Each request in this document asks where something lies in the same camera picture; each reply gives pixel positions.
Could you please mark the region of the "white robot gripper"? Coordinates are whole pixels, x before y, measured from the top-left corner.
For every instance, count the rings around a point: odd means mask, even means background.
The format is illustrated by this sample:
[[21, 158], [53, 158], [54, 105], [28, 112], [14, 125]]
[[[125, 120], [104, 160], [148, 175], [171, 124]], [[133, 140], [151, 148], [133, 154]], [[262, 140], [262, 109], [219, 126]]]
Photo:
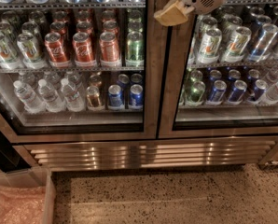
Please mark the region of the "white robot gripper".
[[223, 5], [227, 0], [169, 0], [163, 9], [154, 13], [154, 18], [163, 26], [176, 26], [188, 21], [188, 16], [207, 14]]

